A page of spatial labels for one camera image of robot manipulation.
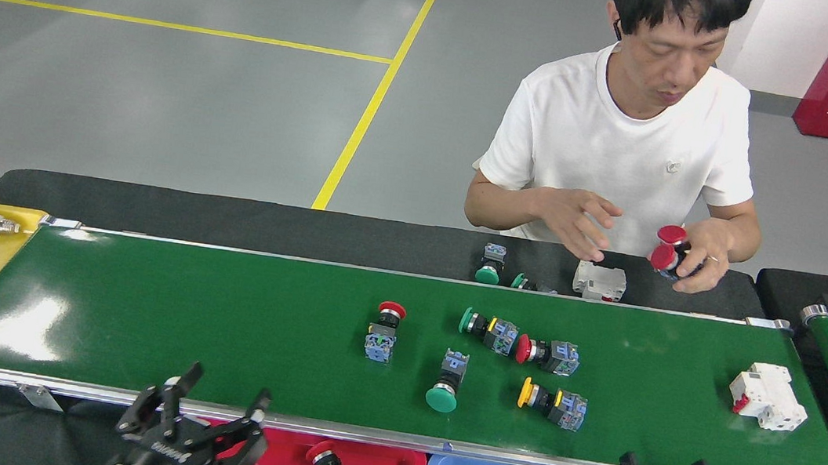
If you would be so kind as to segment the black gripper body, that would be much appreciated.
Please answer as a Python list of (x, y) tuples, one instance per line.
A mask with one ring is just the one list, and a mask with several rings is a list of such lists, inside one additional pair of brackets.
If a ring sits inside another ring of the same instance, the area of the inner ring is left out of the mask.
[(220, 452), (231, 446), (221, 438), (208, 443), (193, 442), (190, 447), (173, 444), (158, 428), (141, 429), (136, 421), (127, 419), (117, 423), (116, 429), (133, 447), (108, 465), (216, 465)]

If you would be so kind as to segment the person's left hand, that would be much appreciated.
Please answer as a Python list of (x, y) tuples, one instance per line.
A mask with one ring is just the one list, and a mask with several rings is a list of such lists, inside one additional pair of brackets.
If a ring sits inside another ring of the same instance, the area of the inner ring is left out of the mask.
[(693, 294), (710, 291), (727, 273), (731, 250), (737, 246), (738, 229), (730, 220), (708, 218), (686, 227), (690, 250), (678, 265), (680, 279), (674, 291)]

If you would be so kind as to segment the person's right hand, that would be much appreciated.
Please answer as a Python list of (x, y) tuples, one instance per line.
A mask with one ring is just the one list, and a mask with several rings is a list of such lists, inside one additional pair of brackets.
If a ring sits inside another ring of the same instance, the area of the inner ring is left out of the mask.
[(601, 262), (610, 248), (607, 231), (623, 209), (596, 192), (543, 187), (536, 211), (551, 234), (578, 260)]

